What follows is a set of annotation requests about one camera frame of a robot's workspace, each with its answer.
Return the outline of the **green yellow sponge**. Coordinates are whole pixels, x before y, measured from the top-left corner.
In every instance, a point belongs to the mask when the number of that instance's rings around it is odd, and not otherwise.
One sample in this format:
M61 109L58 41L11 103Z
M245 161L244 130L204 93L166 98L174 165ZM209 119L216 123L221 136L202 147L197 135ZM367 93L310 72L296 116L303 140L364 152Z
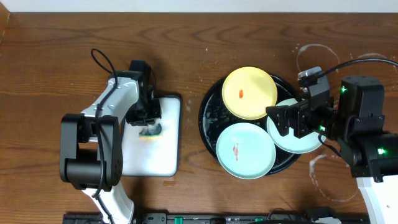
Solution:
M149 124L143 127L139 132L139 137L144 139L157 138L162 134L162 125L160 123Z

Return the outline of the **yellow plate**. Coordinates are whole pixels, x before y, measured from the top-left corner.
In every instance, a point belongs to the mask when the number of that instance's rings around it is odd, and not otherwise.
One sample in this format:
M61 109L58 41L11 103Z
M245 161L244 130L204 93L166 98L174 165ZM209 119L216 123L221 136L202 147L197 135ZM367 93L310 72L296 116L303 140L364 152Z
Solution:
M267 115L267 107L276 105L278 93L267 72L257 67L241 67L225 78L221 95L233 115L255 120Z

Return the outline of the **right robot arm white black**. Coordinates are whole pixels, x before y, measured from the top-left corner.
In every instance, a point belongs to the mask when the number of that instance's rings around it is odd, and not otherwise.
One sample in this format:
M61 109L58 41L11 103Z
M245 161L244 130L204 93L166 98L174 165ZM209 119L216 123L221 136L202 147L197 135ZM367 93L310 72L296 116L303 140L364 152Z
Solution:
M397 135L383 129L384 87L377 78L348 76L334 106L327 77L299 78L307 92L290 106L266 109L279 134L318 133L340 146L364 198L371 223L397 222Z

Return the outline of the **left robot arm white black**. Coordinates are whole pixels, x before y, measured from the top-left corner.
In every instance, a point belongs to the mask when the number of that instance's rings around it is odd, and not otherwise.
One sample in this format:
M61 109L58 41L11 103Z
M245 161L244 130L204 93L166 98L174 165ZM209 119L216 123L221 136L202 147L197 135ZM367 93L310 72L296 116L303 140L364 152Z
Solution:
M121 184L123 129L160 117L152 71L112 72L89 107L61 121L60 177L91 197L105 223L130 223L134 204Z

